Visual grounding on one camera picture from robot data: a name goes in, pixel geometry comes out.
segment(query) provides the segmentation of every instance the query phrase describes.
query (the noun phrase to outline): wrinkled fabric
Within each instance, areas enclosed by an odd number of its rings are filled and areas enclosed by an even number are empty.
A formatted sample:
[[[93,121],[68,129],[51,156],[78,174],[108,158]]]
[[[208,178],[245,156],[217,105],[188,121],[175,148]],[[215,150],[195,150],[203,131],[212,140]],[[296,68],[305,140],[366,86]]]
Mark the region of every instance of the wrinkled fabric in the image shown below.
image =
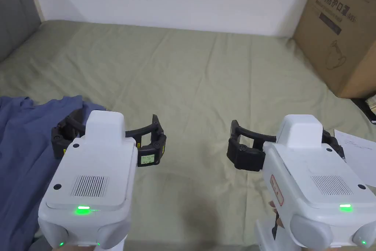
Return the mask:
[[[158,115],[166,152],[158,166],[136,170],[127,251],[256,244],[256,219],[275,214],[262,173],[236,170],[226,157],[234,119],[276,135],[285,115],[313,114],[331,134],[376,141],[376,126],[280,37],[45,21],[0,63],[0,93],[41,103],[81,94],[121,112],[127,130]]]
[[[104,107],[81,96],[34,105],[28,97],[0,97],[0,235],[2,250],[27,250],[37,230],[38,207],[55,173],[51,129],[76,109]]]

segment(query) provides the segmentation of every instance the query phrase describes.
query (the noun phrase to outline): finger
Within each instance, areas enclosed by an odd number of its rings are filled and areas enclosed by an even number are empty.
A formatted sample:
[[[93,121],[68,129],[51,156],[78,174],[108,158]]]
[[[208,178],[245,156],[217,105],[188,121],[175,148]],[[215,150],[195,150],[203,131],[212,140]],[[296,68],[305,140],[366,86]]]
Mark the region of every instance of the finger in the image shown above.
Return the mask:
[[[285,227],[283,226],[283,223],[282,223],[281,218],[277,219],[277,224],[278,224],[280,227],[285,228]]]

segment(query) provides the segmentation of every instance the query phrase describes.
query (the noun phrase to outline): gray wall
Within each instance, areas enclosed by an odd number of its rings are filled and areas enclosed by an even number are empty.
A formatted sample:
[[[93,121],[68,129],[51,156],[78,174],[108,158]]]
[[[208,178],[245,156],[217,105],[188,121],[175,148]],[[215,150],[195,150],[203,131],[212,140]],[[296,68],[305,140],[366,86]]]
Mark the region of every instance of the gray wall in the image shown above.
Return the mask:
[[[38,28],[34,0],[0,0],[0,61]]]

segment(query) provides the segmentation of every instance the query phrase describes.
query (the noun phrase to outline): red label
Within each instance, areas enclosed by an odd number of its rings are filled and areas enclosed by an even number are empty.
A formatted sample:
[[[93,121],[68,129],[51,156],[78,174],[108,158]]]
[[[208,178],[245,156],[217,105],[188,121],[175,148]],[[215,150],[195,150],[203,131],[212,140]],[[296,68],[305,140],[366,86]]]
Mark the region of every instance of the red label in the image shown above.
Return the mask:
[[[282,206],[283,205],[283,201],[284,201],[283,195],[282,195],[281,190],[279,189],[279,186],[278,186],[278,184],[276,182],[276,178],[273,175],[271,175],[270,184],[271,184],[271,187],[274,190],[274,193],[277,196],[279,205]]]

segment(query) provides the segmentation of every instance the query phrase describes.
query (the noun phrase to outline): vent grille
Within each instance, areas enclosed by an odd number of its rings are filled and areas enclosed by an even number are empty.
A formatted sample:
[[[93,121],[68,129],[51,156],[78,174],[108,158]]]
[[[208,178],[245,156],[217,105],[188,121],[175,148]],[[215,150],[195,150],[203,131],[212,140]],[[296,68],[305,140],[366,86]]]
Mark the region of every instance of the vent grille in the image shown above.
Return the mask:
[[[352,195],[353,191],[347,186],[343,178],[338,175],[311,176],[323,195]]]
[[[71,196],[103,197],[107,182],[106,176],[79,175],[76,177]]]

